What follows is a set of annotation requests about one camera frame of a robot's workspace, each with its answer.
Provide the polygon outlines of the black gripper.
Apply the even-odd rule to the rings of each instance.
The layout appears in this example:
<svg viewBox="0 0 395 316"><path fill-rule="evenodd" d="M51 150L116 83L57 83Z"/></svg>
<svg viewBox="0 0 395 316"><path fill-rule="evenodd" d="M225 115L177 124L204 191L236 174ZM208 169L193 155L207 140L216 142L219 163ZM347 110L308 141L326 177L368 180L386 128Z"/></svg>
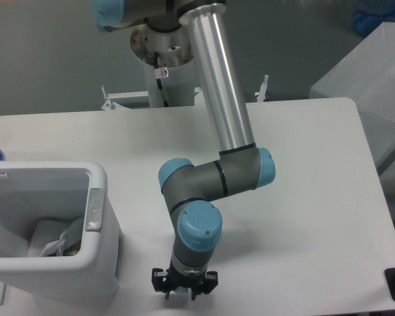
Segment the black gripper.
<svg viewBox="0 0 395 316"><path fill-rule="evenodd" d="M198 295L210 294L217 287L219 275L217 271L183 275L173 265L170 265L167 270L152 268L151 283L156 292L165 294L166 300L169 299L170 293L178 287L190 288L192 290L191 299L195 300Z"/></svg>

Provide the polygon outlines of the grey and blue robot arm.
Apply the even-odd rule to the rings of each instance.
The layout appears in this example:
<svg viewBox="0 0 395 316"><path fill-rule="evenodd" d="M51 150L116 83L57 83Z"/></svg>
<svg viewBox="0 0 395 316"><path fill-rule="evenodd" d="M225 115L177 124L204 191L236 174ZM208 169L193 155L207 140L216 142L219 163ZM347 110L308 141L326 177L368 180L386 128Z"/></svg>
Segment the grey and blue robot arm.
<svg viewBox="0 0 395 316"><path fill-rule="evenodd" d="M169 296L183 289L211 293L219 283L209 262L221 239L217 200L256 190L276 176L270 151L258 147L231 59L223 16L225 1L91 1L102 32L147 26L158 34L183 30L197 66L208 121L219 157L201 165L174 158L159 169L158 181L174 230L168 268L154 268L151 283Z"/></svg>

